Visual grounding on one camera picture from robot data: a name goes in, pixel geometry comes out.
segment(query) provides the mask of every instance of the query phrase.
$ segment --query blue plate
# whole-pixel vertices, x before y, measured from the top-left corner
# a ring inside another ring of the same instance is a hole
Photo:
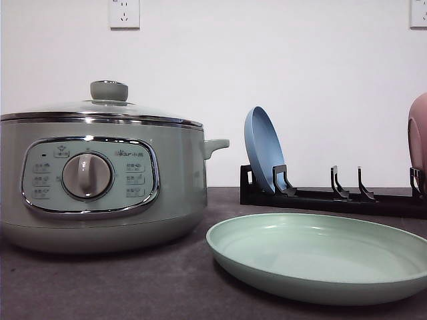
[[[253,108],[245,120],[245,145],[249,162],[260,187],[274,194],[273,167],[283,165],[282,148],[267,113],[261,107]],[[278,184],[286,188],[283,175],[278,175]]]

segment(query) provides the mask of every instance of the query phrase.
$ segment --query pot handle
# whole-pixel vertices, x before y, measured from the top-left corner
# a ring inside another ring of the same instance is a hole
[[[211,158],[212,153],[215,150],[228,148],[230,146],[230,140],[228,139],[216,139],[216,140],[205,140],[205,149],[203,158],[208,160]]]

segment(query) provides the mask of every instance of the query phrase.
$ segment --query plate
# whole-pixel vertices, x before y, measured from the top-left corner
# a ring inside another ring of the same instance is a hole
[[[246,116],[245,145],[258,184],[274,194],[273,167],[283,165],[285,160],[273,123],[261,107],[253,108]],[[283,175],[278,175],[278,184],[286,188]]]
[[[427,287],[427,240],[367,221],[264,213],[206,234],[218,263],[258,289],[324,305],[373,305]]]

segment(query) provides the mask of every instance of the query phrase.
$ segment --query brand logo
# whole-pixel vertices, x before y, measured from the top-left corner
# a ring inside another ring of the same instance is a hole
[[[142,152],[135,152],[135,151],[124,151],[119,150],[114,153],[114,155],[117,155],[118,157],[143,157]]]

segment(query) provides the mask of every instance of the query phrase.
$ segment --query lid rim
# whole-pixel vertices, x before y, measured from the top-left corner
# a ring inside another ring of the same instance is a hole
[[[178,123],[180,125],[189,125],[192,127],[203,127],[203,124],[181,118],[161,117],[156,115],[137,115],[126,113],[102,113],[102,112],[70,112],[70,111],[41,111],[41,112],[20,112],[1,115],[1,121],[34,119],[34,118],[75,118],[90,117],[98,119],[123,119],[123,120],[145,120],[161,123]]]

